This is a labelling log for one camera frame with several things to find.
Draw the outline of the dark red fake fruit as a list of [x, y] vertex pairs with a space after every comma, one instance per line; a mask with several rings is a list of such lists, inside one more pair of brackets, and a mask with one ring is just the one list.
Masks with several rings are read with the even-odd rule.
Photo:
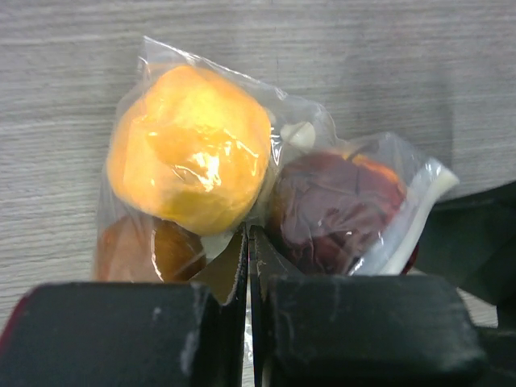
[[390, 168], [362, 155], [312, 152], [280, 171], [265, 233], [302, 273], [348, 274], [406, 199]]

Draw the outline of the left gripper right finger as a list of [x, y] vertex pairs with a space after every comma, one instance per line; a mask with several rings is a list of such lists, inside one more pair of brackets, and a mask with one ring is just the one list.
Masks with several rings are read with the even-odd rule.
[[249, 232], [258, 386], [469, 386], [488, 360], [441, 277], [307, 276]]

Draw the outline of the brown orange fake fruit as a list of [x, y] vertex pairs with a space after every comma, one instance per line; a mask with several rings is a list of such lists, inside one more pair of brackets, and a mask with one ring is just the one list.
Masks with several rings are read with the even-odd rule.
[[98, 237], [94, 279], [183, 282], [205, 267], [198, 235], [146, 214], [126, 215]]

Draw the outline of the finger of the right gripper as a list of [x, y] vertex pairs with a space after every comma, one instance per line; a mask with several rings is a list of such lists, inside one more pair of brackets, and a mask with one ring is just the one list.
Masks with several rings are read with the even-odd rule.
[[418, 243], [415, 267], [494, 306], [496, 327], [479, 330], [490, 367], [479, 386], [515, 384], [515, 184], [438, 204]]

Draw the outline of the clear zip top bag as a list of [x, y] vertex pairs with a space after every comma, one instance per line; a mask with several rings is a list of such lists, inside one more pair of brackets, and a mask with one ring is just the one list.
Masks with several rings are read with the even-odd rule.
[[307, 275], [398, 275], [458, 177], [398, 135], [144, 37], [102, 168], [93, 276], [188, 281], [259, 226]]

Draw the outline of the yellow fake fruit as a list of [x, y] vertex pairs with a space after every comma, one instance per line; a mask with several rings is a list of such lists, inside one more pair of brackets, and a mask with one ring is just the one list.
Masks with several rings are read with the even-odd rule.
[[170, 69], [114, 129], [106, 174], [114, 194], [200, 236], [237, 226], [256, 200], [270, 155], [261, 104], [209, 69]]

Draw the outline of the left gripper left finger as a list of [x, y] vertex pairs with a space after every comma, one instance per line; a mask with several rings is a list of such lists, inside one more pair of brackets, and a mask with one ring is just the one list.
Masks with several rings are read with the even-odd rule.
[[239, 386], [248, 238], [192, 281], [39, 285], [1, 336], [4, 386]]

